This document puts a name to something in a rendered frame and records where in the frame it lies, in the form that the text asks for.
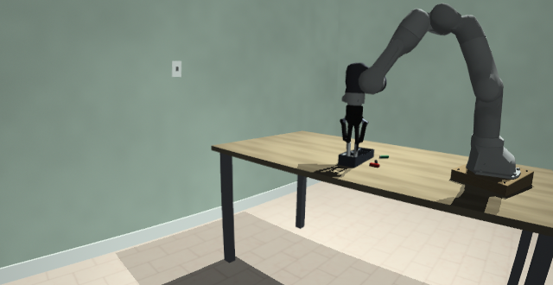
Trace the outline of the dark grey rack of three bins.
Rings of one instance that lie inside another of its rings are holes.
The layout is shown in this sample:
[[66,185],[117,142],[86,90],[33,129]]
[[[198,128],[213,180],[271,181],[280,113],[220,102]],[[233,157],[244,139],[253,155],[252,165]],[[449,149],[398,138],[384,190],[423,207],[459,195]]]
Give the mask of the dark grey rack of three bins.
[[[359,151],[360,150],[360,151]],[[358,156],[352,157],[354,150],[351,150],[350,156],[346,156],[346,152],[339,154],[338,165],[356,168],[360,164],[370,160],[374,157],[374,149],[367,149],[359,147]],[[365,152],[366,151],[366,152]]]

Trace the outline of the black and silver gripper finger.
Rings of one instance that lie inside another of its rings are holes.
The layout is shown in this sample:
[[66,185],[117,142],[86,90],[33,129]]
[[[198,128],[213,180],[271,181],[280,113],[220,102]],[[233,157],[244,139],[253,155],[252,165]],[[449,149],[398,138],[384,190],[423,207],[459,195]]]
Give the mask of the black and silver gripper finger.
[[346,155],[350,156],[351,154],[351,137],[352,137],[352,131],[353,126],[351,126],[352,119],[348,118],[348,130],[346,135],[346,119],[342,118],[340,119],[341,128],[342,128],[342,139],[346,142]]
[[362,119],[362,128],[359,135],[359,126],[357,126],[357,119],[355,118],[353,120],[354,122],[354,132],[355,132],[355,143],[354,143],[354,153],[353,157],[358,156],[358,150],[359,150],[359,143],[362,143],[364,141],[365,136],[365,128],[368,125],[368,121]]

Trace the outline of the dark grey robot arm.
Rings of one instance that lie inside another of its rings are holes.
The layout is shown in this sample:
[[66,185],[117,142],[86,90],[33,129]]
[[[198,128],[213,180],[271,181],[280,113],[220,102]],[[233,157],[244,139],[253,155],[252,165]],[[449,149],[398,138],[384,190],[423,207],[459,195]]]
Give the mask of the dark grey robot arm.
[[386,88],[387,83],[385,75],[398,58],[417,46],[427,32],[436,35],[453,33],[456,36],[477,97],[474,133],[466,168],[479,175],[518,178],[520,168],[516,168],[514,156],[504,147],[504,139],[499,135],[504,86],[486,35],[476,17],[461,16],[449,4],[437,4],[428,14],[422,9],[412,10],[401,21],[388,47],[371,67],[364,63],[350,64],[346,69],[345,103],[362,105],[365,93],[383,91],[381,86]]

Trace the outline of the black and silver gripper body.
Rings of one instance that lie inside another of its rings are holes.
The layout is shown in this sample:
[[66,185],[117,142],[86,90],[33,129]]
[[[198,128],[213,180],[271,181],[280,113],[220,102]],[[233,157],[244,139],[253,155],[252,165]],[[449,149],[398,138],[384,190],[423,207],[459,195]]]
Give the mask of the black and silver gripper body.
[[[346,106],[346,116],[345,116],[345,119],[348,123],[348,118],[351,118],[352,119],[352,122],[351,122],[351,126],[354,126],[354,122],[353,120],[356,118],[357,119],[357,126],[360,125],[360,123],[362,122],[362,119],[363,118],[363,106],[362,107],[355,107],[356,105],[347,105]],[[353,114],[349,114],[349,113],[353,113]]]

